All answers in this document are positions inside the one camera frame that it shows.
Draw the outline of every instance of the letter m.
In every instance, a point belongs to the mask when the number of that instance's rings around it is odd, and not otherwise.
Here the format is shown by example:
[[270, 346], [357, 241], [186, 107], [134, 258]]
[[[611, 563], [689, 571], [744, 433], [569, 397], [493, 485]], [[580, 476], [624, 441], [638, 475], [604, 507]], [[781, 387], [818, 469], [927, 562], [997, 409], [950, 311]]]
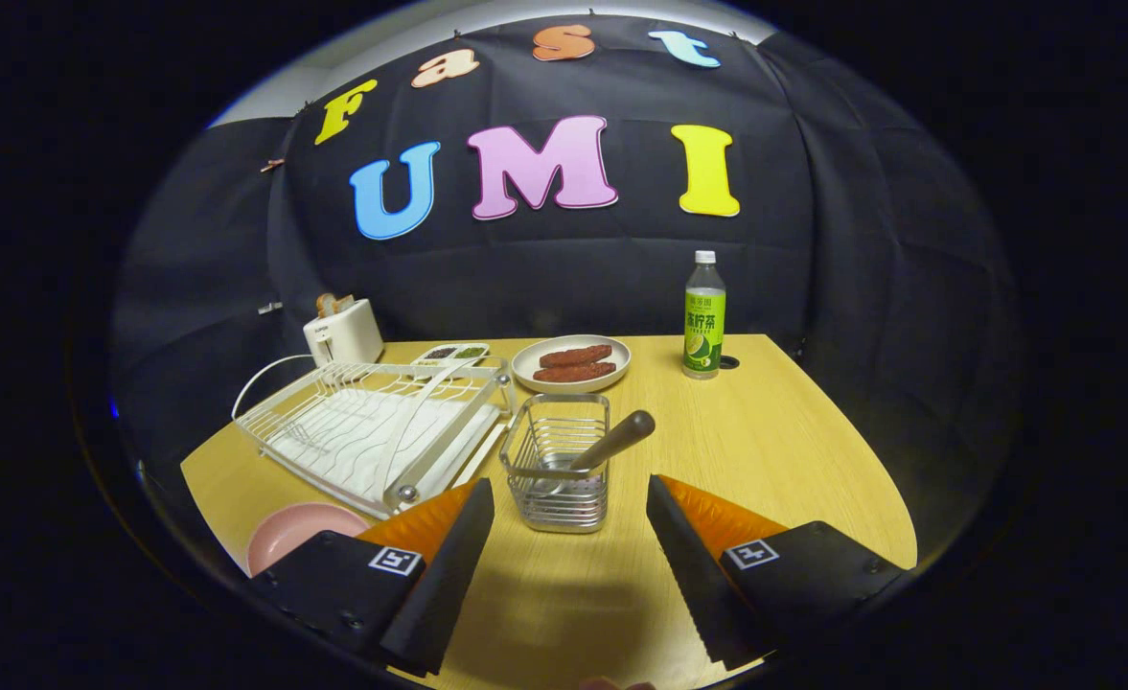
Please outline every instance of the letter m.
[[505, 176], [532, 209], [541, 209], [556, 171], [564, 178], [555, 202], [564, 209], [608, 206], [619, 201], [607, 183], [602, 166], [602, 130], [606, 118], [576, 115], [561, 118], [541, 151], [511, 126], [475, 132], [467, 143], [479, 151], [483, 200], [475, 206], [481, 221], [513, 214], [517, 201], [508, 195]]

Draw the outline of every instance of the bottle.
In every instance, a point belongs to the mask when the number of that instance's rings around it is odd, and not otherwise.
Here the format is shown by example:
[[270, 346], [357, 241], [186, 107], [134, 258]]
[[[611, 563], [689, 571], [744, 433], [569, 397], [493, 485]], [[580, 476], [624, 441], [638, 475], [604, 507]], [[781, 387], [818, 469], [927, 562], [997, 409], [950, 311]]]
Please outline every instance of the bottle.
[[682, 373], [691, 379], [715, 379], [725, 336], [725, 283], [717, 275], [715, 253], [696, 253], [684, 310]]

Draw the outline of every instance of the toaster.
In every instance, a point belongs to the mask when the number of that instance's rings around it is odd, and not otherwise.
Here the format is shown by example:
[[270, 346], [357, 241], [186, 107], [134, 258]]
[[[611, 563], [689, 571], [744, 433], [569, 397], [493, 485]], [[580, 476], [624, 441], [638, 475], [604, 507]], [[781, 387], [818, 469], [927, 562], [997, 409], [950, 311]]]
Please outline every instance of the toaster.
[[303, 325], [303, 337], [318, 368], [335, 361], [372, 363], [385, 351], [372, 303], [367, 300], [353, 301], [336, 313], [309, 320]]

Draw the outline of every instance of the metal utensil holder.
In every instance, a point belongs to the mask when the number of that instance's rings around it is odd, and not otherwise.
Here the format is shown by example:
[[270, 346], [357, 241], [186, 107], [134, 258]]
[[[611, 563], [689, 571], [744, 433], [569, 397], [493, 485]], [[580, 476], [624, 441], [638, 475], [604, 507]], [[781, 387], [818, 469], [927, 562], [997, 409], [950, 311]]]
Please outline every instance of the metal utensil holder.
[[590, 533], [607, 520], [609, 462], [567, 469], [610, 430], [610, 401], [593, 393], [534, 396], [512, 421], [500, 462], [508, 488], [529, 528]]

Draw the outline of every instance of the letter a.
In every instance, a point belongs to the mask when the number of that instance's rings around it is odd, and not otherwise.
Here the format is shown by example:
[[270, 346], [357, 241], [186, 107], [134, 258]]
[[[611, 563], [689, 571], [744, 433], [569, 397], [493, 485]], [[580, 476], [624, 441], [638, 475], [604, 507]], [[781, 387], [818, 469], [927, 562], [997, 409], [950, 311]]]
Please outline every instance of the letter a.
[[455, 76], [472, 73], [477, 67], [483, 64], [475, 60], [475, 51], [462, 47], [460, 51], [444, 53], [438, 58], [432, 58], [418, 67], [418, 76], [411, 80], [411, 87], [431, 87], [432, 83], [452, 79]]

